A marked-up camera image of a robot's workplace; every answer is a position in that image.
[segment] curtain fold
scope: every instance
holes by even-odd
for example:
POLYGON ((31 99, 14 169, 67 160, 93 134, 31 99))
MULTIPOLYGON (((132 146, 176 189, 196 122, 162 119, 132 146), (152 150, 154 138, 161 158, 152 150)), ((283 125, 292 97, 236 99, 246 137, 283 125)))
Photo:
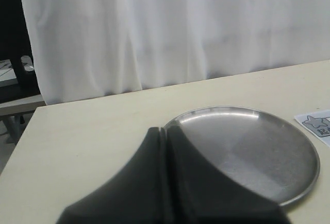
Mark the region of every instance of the curtain fold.
POLYGON ((329 0, 22 0, 46 103, 330 58, 329 0))

